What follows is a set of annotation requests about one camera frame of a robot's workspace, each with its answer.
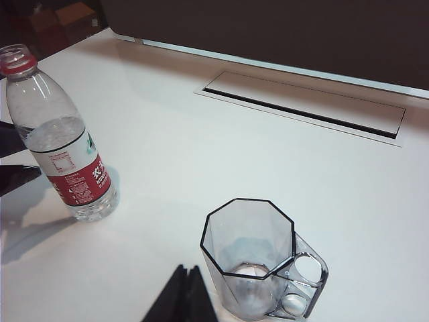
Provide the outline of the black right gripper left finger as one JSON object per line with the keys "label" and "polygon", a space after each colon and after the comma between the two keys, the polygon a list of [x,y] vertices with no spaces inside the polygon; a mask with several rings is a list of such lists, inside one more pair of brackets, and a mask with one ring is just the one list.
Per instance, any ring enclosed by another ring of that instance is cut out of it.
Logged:
{"label": "black right gripper left finger", "polygon": [[190,321],[187,282],[188,270],[180,264],[177,266],[142,321]]}

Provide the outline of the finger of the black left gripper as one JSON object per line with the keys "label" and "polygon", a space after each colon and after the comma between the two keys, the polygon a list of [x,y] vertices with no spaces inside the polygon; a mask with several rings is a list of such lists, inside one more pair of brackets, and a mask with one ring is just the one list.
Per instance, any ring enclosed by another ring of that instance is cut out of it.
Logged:
{"label": "finger of the black left gripper", "polygon": [[14,125],[0,121],[0,158],[26,149]]}
{"label": "finger of the black left gripper", "polygon": [[38,166],[1,165],[0,197],[14,191],[42,174]]}

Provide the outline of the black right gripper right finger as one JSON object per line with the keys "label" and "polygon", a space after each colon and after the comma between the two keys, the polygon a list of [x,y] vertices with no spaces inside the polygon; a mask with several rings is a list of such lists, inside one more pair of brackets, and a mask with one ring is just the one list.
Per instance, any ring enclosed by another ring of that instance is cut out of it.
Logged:
{"label": "black right gripper right finger", "polygon": [[186,304],[187,321],[218,321],[198,266],[194,266],[188,275]]}

